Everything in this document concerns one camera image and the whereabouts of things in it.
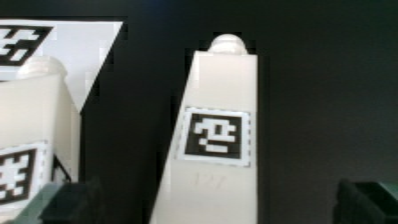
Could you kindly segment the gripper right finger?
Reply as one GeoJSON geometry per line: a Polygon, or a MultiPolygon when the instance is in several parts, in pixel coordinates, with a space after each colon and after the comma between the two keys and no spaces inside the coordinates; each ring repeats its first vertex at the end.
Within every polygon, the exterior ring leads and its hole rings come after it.
{"type": "Polygon", "coordinates": [[[334,224],[398,224],[398,183],[340,181],[334,224]]]}

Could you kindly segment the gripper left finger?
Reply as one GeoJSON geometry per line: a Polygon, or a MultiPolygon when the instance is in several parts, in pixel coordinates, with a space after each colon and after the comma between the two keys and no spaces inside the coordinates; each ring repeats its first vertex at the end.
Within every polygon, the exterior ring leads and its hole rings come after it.
{"type": "Polygon", "coordinates": [[[103,196],[94,183],[69,183],[61,187],[39,219],[43,224],[105,224],[103,196]]]}

